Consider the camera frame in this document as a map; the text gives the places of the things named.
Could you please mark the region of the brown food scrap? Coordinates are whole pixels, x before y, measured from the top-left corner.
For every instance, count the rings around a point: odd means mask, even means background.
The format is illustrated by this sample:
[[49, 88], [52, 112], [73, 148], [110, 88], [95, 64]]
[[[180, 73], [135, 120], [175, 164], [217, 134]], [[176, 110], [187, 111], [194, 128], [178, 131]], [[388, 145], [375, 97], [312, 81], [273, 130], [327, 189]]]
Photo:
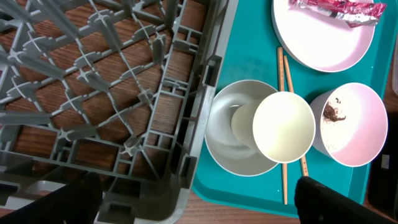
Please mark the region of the brown food scrap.
[[327, 101], [323, 110], [323, 117], [325, 120], [329, 120], [334, 123], [346, 119], [346, 115], [341, 109], [341, 100], [339, 98], [336, 97]]

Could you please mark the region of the white cup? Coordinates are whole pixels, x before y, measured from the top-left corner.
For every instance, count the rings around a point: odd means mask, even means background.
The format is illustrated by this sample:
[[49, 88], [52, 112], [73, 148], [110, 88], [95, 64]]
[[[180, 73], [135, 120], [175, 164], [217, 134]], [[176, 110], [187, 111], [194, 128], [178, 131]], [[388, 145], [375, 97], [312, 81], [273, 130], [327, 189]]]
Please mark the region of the white cup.
[[276, 163], [301, 159], [315, 139], [315, 116], [299, 95], [278, 91], [240, 106], [231, 130], [242, 144]]

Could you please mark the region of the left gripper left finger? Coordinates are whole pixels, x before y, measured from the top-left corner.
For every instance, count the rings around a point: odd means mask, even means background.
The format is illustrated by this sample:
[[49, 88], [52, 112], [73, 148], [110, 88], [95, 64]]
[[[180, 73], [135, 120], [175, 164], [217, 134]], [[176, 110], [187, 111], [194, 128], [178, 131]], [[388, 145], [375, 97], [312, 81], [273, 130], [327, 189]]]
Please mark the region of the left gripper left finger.
[[91, 172], [1, 217], [1, 224], [93, 223], [102, 197], [100, 177]]

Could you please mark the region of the grey bowl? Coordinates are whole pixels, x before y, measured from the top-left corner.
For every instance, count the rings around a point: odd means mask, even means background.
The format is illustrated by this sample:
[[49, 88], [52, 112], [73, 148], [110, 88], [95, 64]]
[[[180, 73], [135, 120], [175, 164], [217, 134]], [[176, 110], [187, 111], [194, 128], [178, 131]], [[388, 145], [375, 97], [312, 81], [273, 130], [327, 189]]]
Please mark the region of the grey bowl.
[[241, 80], [226, 86], [215, 96], [205, 141], [210, 155], [225, 171], [241, 177], [255, 177], [278, 165], [259, 151], [239, 142], [231, 128], [233, 114], [239, 107], [276, 92], [274, 87], [264, 82]]

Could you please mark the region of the red snack wrapper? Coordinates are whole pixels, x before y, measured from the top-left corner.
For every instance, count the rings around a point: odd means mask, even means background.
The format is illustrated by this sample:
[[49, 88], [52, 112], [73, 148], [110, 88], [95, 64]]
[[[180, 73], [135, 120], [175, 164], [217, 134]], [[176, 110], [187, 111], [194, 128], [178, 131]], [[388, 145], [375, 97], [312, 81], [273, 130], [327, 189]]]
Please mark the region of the red snack wrapper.
[[387, 7], [386, 3], [352, 2], [349, 0], [290, 0], [289, 4], [344, 21], [350, 28], [377, 25]]

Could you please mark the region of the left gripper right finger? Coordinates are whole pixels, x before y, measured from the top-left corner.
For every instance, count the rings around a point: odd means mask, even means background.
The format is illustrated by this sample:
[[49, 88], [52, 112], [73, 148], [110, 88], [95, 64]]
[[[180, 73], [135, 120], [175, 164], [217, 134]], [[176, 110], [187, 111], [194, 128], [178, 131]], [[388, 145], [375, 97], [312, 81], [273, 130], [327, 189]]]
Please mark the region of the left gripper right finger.
[[310, 177], [297, 181], [294, 202], [301, 224], [393, 223]]

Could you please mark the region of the small pink-white bowl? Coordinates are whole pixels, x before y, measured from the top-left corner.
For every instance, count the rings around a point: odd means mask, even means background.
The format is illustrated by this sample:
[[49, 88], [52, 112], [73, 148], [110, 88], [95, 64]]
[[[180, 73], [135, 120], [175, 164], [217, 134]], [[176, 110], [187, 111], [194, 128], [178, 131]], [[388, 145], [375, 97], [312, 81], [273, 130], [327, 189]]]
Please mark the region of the small pink-white bowl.
[[[328, 100], [341, 100], [343, 121], [323, 117]], [[315, 116], [313, 147], [348, 167], [370, 163], [381, 151], [387, 137], [388, 118], [379, 95], [362, 83], [347, 83], [316, 97], [310, 107]]]

